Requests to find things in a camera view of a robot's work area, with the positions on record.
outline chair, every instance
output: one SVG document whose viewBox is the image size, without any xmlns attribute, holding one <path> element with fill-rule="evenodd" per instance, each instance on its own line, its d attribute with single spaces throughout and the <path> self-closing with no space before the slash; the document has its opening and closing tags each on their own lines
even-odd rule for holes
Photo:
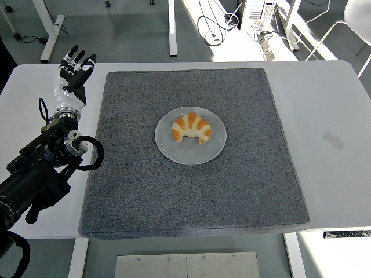
<svg viewBox="0 0 371 278">
<path fill-rule="evenodd" d="M 331 30 L 337 25 L 338 23 L 342 23 L 348 25 L 349 28 L 352 29 L 365 43 L 371 46 L 371 28 L 370 28 L 370 21 L 371 21 L 371 0 L 348 0 L 347 6 L 345 7 L 344 11 L 344 20 L 339 20 L 335 22 L 331 28 L 327 31 L 325 36 L 319 41 L 318 46 L 313 49 L 311 54 L 307 57 L 306 61 L 313 55 L 313 53 L 317 50 L 317 48 L 321 45 L 321 43 L 326 39 L 329 35 Z M 366 63 L 363 65 L 361 71 L 358 74 L 360 77 L 369 64 L 371 60 L 371 55 L 366 60 Z"/>
</svg>

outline gray felt mat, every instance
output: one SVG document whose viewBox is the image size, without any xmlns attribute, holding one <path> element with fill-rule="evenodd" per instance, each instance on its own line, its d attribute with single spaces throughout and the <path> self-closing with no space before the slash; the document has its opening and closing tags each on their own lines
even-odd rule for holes
<svg viewBox="0 0 371 278">
<path fill-rule="evenodd" d="M 213 160 L 177 164 L 154 133 L 171 110 L 215 113 L 227 142 Z M 98 239 L 282 233 L 304 229 L 308 211 L 261 68 L 111 72 L 79 231 Z"/>
</svg>

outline white plate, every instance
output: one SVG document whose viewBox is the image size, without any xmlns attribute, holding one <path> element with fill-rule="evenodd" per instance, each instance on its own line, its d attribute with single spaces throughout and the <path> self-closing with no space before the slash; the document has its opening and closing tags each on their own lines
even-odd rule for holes
<svg viewBox="0 0 371 278">
<path fill-rule="evenodd" d="M 172 135 L 173 123 L 183 115 L 195 112 L 207 120 L 212 129 L 208 142 L 200 144 L 198 138 L 183 137 L 182 142 L 175 141 Z M 198 165 L 215 158 L 225 146 L 227 132 L 217 115 L 200 107 L 181 107 L 167 113 L 158 122 L 155 140 L 159 150 L 167 158 L 183 165 Z"/>
</svg>

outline white table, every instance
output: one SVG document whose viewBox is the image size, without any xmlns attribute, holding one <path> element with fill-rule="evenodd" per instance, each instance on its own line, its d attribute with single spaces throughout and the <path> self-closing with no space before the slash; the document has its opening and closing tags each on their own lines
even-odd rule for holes
<svg viewBox="0 0 371 278">
<path fill-rule="evenodd" d="M 39 97 L 45 99 L 50 113 L 54 110 L 57 66 L 17 67 L 0 96 L 0 181 L 9 176 L 6 165 L 19 149 L 39 135 L 44 125 L 38 111 Z M 97 64 L 86 83 L 88 101 L 82 110 L 79 131 L 95 135 L 108 72 L 234 67 L 262 67 L 267 73 L 311 217 L 308 230 L 369 228 L 371 100 L 346 62 Z M 293 73 L 290 79 L 287 71 Z M 85 163 L 90 162 L 91 151 L 90 148 L 83 156 Z M 29 225 L 20 219 L 12 231 L 28 239 L 79 237 L 87 175 L 76 172 L 68 181 L 71 192 L 67 196 L 41 211 L 37 223 Z M 292 239 L 292 234 L 288 234 L 285 238 L 290 254 L 292 248 L 299 251 L 296 244 L 290 246 L 296 237 Z M 87 243 L 81 244 L 84 253 Z M 81 255 L 74 253 L 74 258 L 81 259 Z"/>
</svg>

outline bitten croissant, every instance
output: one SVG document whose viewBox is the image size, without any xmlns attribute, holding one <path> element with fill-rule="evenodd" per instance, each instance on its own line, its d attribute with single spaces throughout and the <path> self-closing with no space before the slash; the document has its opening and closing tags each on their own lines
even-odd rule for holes
<svg viewBox="0 0 371 278">
<path fill-rule="evenodd" d="M 197 113 L 188 113 L 178 118 L 173 124 L 173 137 L 181 142 L 184 136 L 198 137 L 198 142 L 204 144 L 211 137 L 210 123 Z"/>
</svg>

